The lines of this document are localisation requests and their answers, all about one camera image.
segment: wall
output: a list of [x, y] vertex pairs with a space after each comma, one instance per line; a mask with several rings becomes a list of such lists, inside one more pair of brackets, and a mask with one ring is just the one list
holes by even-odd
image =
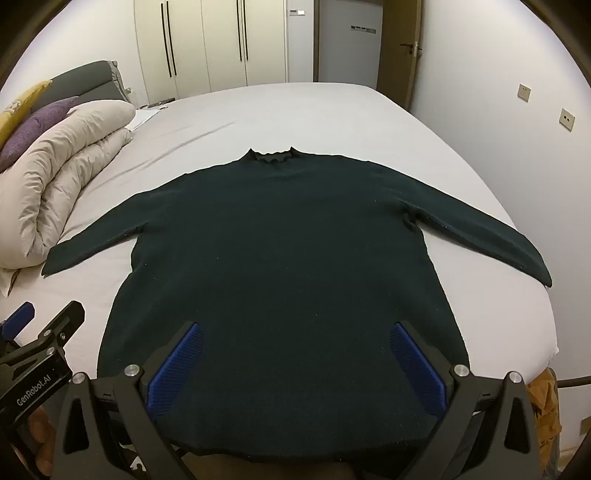
[[[424, 0], [423, 20], [411, 111], [542, 253], [554, 280], [558, 377], [591, 375], [591, 88], [519, 0]], [[517, 98], [520, 83], [532, 89], [529, 103]], [[558, 124], [562, 108], [576, 117], [572, 132]], [[561, 390], [560, 402], [566, 449], [591, 415], [591, 387]]]
[[133, 0], [72, 0], [27, 48], [0, 91], [0, 107], [40, 80], [96, 60], [116, 60], [125, 87], [147, 103]]
[[[374, 28], [375, 34], [351, 30]], [[376, 88], [382, 40], [382, 6], [358, 0], [320, 0], [321, 82]]]
[[287, 17], [290, 82], [314, 81], [314, 0], [287, 0], [287, 9], [306, 14]]

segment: yellow pillow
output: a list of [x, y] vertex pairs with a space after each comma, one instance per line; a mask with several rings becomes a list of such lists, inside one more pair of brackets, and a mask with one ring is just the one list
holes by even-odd
[[6, 109], [0, 113], [0, 148], [10, 138], [21, 121], [31, 110], [41, 94], [51, 85], [51, 80], [44, 80], [23, 92]]

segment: blue gripper pad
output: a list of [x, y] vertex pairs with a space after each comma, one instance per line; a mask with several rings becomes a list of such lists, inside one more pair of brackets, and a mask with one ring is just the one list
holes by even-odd
[[203, 351], [203, 332], [191, 326], [148, 385], [146, 411], [150, 417], [164, 415], [176, 400]]
[[442, 418], [447, 411], [445, 383], [400, 323], [390, 331], [390, 348], [425, 411]]
[[0, 336], [6, 341], [14, 340], [33, 318], [35, 318], [35, 307], [31, 302], [26, 301], [0, 325]]

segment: brown wooden door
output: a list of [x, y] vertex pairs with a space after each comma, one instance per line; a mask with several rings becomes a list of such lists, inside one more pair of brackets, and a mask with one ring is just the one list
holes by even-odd
[[377, 90], [405, 110], [417, 69], [421, 9], [422, 0], [384, 0]]

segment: purple pillow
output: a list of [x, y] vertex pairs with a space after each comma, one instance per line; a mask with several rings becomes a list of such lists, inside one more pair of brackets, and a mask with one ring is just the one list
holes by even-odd
[[66, 118], [77, 100], [75, 96], [50, 103], [21, 123], [0, 150], [0, 173], [12, 166], [43, 132]]

